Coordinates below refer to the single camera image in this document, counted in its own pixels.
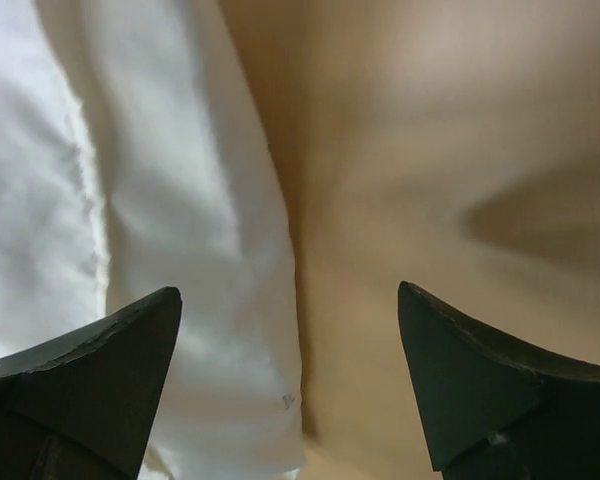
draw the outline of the white garment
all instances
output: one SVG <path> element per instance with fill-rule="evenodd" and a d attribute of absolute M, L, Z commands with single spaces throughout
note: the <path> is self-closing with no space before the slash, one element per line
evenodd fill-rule
<path fill-rule="evenodd" d="M 0 355 L 175 285 L 183 322 L 143 475 L 298 469 L 286 213 L 220 12 L 88 0 L 82 13 L 115 131 L 101 169 L 34 5 L 0 2 Z"/>

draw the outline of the wooden surface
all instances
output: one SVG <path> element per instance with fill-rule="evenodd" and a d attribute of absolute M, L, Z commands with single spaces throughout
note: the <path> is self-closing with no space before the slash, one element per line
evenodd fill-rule
<path fill-rule="evenodd" d="M 600 363 L 600 0 L 221 3 L 291 216 L 305 479 L 437 478 L 401 280 Z"/>

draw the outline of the white fabric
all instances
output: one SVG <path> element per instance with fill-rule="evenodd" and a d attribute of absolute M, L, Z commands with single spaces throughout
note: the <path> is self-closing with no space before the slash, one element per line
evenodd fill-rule
<path fill-rule="evenodd" d="M 0 355 L 97 319 L 105 293 L 116 309 L 175 285 L 183 323 L 142 478 L 298 469 L 286 213 L 217 6 L 85 0 L 82 14 L 117 146 L 103 179 L 32 4 L 0 2 Z"/>

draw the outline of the white cloth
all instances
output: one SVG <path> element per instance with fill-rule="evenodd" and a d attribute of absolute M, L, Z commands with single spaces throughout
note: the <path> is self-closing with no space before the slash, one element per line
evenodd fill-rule
<path fill-rule="evenodd" d="M 34 5 L 0 2 L 0 355 L 175 285 L 183 322 L 142 475 L 296 470 L 293 255 L 222 16 L 208 0 L 88 0 L 82 18 L 115 131 L 100 169 Z"/>

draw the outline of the black plastic part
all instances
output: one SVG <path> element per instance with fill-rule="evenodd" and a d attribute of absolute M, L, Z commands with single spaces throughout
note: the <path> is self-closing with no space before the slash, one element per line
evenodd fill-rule
<path fill-rule="evenodd" d="M 0 360 L 0 480 L 136 479 L 182 303 L 160 290 Z"/>
<path fill-rule="evenodd" d="M 519 340 L 408 283 L 399 319 L 431 461 L 445 480 L 600 479 L 600 366 Z"/>

